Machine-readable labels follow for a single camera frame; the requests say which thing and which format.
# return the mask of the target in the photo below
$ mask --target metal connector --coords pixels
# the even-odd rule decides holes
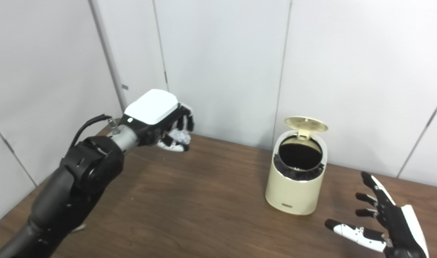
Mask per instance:
[[[117,121],[115,121],[115,119],[113,118],[107,119],[107,122],[109,123],[110,129],[112,129],[112,134],[114,135],[120,134],[120,129],[118,128],[118,124]]]

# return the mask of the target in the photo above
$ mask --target white wall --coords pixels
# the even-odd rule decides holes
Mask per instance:
[[[437,106],[437,1],[294,1],[283,118],[330,130],[329,162],[395,176]]]
[[[271,148],[289,0],[155,0],[169,90],[197,134]]]
[[[34,189],[34,184],[0,137],[0,219]]]
[[[399,178],[437,186],[437,113]]]
[[[97,0],[127,104],[167,90],[152,0]]]
[[[121,109],[88,2],[0,0],[0,132],[36,183],[102,113]]]
[[[168,90],[193,106],[196,133],[271,149],[283,118],[312,116],[330,127],[330,163],[396,176],[437,106],[437,0],[154,3],[107,26],[154,31],[158,17]]]

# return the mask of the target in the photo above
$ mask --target round trash can opening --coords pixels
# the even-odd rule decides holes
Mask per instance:
[[[279,157],[288,167],[306,171],[320,164],[322,151],[313,139],[301,140],[292,137],[280,144]]]

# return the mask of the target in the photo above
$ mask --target open lid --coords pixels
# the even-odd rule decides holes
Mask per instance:
[[[284,120],[285,124],[293,129],[298,129],[298,139],[309,139],[310,133],[321,133],[328,130],[322,121],[307,116],[292,116]]]

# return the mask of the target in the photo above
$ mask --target black robotic arm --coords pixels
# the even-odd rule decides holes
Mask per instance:
[[[32,204],[25,225],[0,249],[0,258],[51,257],[122,172],[125,154],[137,146],[155,144],[170,151],[187,151],[188,133],[194,126],[191,109],[163,90],[150,90],[128,106],[119,125],[113,119],[109,124],[112,132],[106,137],[88,137],[78,144],[75,137]]]

